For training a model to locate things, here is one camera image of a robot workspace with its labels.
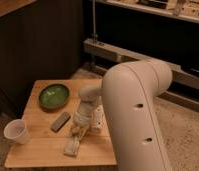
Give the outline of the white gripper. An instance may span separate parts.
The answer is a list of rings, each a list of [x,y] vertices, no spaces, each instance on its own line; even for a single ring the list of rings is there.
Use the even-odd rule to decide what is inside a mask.
[[[89,130],[88,126],[92,119],[93,108],[92,107],[79,107],[73,115],[73,123],[75,125],[71,126],[70,133],[72,136],[77,136],[79,134],[79,141],[83,139],[86,132]]]

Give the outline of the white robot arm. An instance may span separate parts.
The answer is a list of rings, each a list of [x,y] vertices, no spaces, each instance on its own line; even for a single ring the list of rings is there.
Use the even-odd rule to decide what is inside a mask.
[[[119,171],[172,171],[153,106],[171,82],[172,71],[161,60],[112,67],[100,84],[80,89],[73,133],[81,136],[102,105]]]

